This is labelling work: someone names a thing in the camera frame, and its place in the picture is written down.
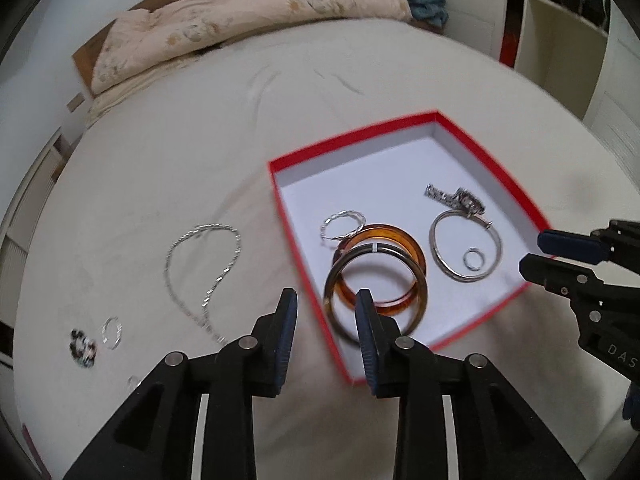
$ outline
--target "bed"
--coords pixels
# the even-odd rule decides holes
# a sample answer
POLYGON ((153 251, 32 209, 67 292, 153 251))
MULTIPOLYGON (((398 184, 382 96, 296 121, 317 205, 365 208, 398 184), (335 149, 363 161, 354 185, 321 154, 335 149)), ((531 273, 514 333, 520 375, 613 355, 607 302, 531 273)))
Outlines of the bed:
MULTIPOLYGON (((88 85, 107 33, 74 54, 88 85)), ((238 264, 212 300, 212 321, 227 339, 271 312, 284 286, 299 291, 287 383, 276 400, 255 401, 258 476, 391 478, 398 404, 349 386, 332 363, 286 245, 266 162, 431 109, 474 136, 553 226, 588 232, 613 216, 640 217, 633 185, 573 116, 446 38, 398 20, 330 20, 211 50, 88 129, 34 234, 15 327, 15 389, 52 477, 62 478, 131 384, 165 354, 218 350, 171 302, 162 267, 171 243, 192 226, 222 222, 242 234, 238 264), (94 368, 79 368, 68 352, 70 330, 98 336, 109 316, 122 322, 120 346, 101 350, 94 368)), ((231 236, 209 234, 176 255, 185 303, 198 308, 233 246, 231 236)), ((617 269, 599 272, 631 280, 617 269)), ((576 339, 568 306, 530 288, 443 353, 487 355, 580 462, 617 417, 628 381, 576 339)), ((588 478, 604 478, 633 437, 623 432, 608 463, 586 464, 588 478)))

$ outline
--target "dark bangle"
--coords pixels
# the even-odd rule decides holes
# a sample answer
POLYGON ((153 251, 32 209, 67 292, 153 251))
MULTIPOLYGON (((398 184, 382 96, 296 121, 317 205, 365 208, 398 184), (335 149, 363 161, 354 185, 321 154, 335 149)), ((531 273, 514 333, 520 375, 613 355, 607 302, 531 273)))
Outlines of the dark bangle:
MULTIPOLYGON (((418 263, 423 275, 426 276, 427 263, 418 242, 416 242, 409 233, 402 231, 402 229, 386 224, 365 225, 359 232, 350 238, 342 240, 334 253, 334 260, 332 261, 332 264, 335 264, 345 252, 353 249, 360 242, 371 238, 379 238, 399 244, 407 253, 409 253, 414 261, 418 263)), ((338 274, 335 282, 335 291, 346 306, 351 310, 355 309, 356 294, 346 284, 341 272, 338 274)), ((374 305, 376 306, 376 311, 379 314, 392 316, 393 314, 398 314, 408 308, 414 302, 417 295, 418 284, 414 280, 411 288, 400 298, 389 301, 375 301, 374 305)))
POLYGON ((427 310, 427 279, 424 277, 420 266, 415 262, 414 259, 412 259, 411 256, 405 253, 402 249, 389 244, 373 243, 356 246, 351 251, 344 253, 329 271, 329 275, 327 276, 326 282, 324 283, 323 299, 324 311, 326 312, 326 316, 329 319, 329 322, 331 323, 335 332, 341 338, 354 345, 359 345, 359 341, 354 338, 347 330, 345 330, 345 328, 338 321, 337 317, 335 317, 333 298, 334 288, 335 283, 338 279, 338 275, 340 275, 344 267, 347 266, 347 264, 351 260, 356 259, 358 256, 369 253, 383 253, 394 256, 398 260, 401 260, 402 263, 404 263, 407 267, 409 267, 409 269, 415 276, 415 281, 418 286, 418 303, 413 319, 409 322, 407 327, 402 330, 403 335, 409 335, 416 329, 416 327, 420 324, 422 318, 424 317, 425 311, 427 310))

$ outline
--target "shelf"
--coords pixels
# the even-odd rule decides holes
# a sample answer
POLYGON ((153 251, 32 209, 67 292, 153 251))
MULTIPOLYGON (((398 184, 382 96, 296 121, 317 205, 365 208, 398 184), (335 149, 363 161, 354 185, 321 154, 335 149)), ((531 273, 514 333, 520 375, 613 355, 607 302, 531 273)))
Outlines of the shelf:
POLYGON ((594 23, 591 23, 589 20, 587 20, 586 18, 580 16, 579 14, 576 14, 575 12, 567 9, 566 7, 563 7, 560 4, 556 4, 555 2, 552 2, 551 0, 537 0, 539 2, 541 2, 542 4, 545 4, 546 6, 549 6, 555 10, 559 10, 560 12, 571 16, 574 20, 576 20, 577 22, 581 22, 582 24, 586 25, 587 27, 589 27, 591 30, 594 30, 595 32, 597 32, 598 34, 600 34, 601 36, 603 36, 604 38, 607 38, 609 35, 608 33, 601 29, 600 27, 597 27, 594 23))

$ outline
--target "chain necklace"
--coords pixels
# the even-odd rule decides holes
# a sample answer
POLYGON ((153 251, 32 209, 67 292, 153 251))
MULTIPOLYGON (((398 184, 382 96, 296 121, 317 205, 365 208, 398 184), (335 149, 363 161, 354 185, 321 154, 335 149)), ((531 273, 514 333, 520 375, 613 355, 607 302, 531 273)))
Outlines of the chain necklace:
POLYGON ((198 225, 194 227, 191 231, 183 234, 180 238, 178 238, 172 246, 169 248, 169 251, 166 254, 166 258, 164 260, 164 284, 166 285, 166 290, 169 292, 169 296, 173 300, 173 302, 178 306, 178 308, 182 311, 182 313, 193 319, 198 326, 204 328, 209 335, 211 335, 218 343, 221 345, 226 344, 226 339, 223 335, 217 332, 211 325, 209 320, 209 302, 211 301, 211 296, 213 292, 216 290, 216 287, 220 284, 220 282, 224 279, 224 277, 228 274, 231 268, 236 264, 238 260, 238 256, 240 256, 240 233, 235 227, 226 224, 204 224, 198 225), (175 293, 174 288, 171 285, 171 279, 169 277, 169 267, 171 266, 171 259, 174 255, 174 249, 180 245, 183 241, 188 240, 191 237, 199 238, 203 232, 206 231, 230 231, 236 236, 236 250, 234 251, 234 256, 229 262, 229 264, 222 270, 220 275, 216 278, 216 281, 213 282, 211 288, 207 291, 207 295, 204 297, 202 301, 202 316, 196 316, 188 307, 184 304, 184 302, 178 298, 178 295, 175 293))

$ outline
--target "silver chain bracelet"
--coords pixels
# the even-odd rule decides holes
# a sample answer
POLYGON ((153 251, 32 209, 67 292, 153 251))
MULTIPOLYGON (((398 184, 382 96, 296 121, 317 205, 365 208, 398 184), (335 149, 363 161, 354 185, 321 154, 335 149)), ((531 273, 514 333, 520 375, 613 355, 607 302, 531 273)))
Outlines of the silver chain bracelet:
MULTIPOLYGON (((431 224, 431 228, 429 229, 429 245, 431 246, 431 255, 435 260, 436 264, 440 269, 451 279, 456 280, 457 282, 463 283, 472 283, 478 282, 486 278, 489 274, 494 272, 495 268, 498 266, 498 263, 502 259, 502 239, 498 234, 498 231, 495 229, 493 224, 483 218, 481 215, 484 214, 484 204, 482 201, 471 193, 467 189, 463 189, 459 187, 458 190, 453 194, 447 194, 443 191, 437 189, 433 184, 429 184, 427 189, 424 191, 425 196, 432 198, 441 204, 444 204, 451 209, 448 211, 444 211, 436 216, 435 220, 431 224), (440 250, 438 249, 438 245, 436 243, 436 225, 445 218, 450 216, 462 216, 468 220, 475 222, 476 224, 482 226, 489 233, 491 238, 495 244, 495 260, 489 266, 489 268, 485 272, 481 272, 480 274, 466 275, 460 274, 452 269, 449 264, 447 264, 442 255, 440 254, 440 250)), ((465 262, 465 266, 469 270, 480 270, 482 265, 484 265, 484 254, 481 255, 482 265, 480 267, 471 267, 467 264, 466 257, 469 252, 481 253, 478 248, 471 248, 467 250, 463 257, 463 261, 465 262)))
POLYGON ((212 335, 215 340, 221 345, 226 344, 226 338, 218 333, 211 325, 209 319, 209 302, 211 301, 211 296, 213 292, 216 290, 216 287, 220 284, 220 282, 224 279, 224 277, 229 273, 232 267, 236 264, 238 260, 238 256, 240 256, 241 251, 241 238, 238 230, 226 224, 204 224, 198 225, 194 227, 191 231, 183 234, 180 238, 178 238, 172 246, 169 248, 169 251, 166 254, 166 258, 164 260, 164 284, 166 285, 166 290, 169 292, 169 296, 173 300, 173 302, 178 306, 178 308, 182 311, 182 313, 193 319, 198 326, 203 327, 209 335, 212 335), (169 267, 171 266, 171 259, 174 255, 175 248, 180 245, 185 240, 188 240, 191 237, 199 237, 203 232, 206 231, 230 231, 236 236, 236 250, 234 251, 234 256, 229 262, 229 264, 222 270, 222 273, 216 278, 215 282, 211 288, 207 291, 207 295, 204 297, 202 301, 202 316, 196 316, 188 307, 184 304, 184 302, 178 298, 177 294, 174 291, 174 288, 171 285, 171 279, 169 277, 169 267))

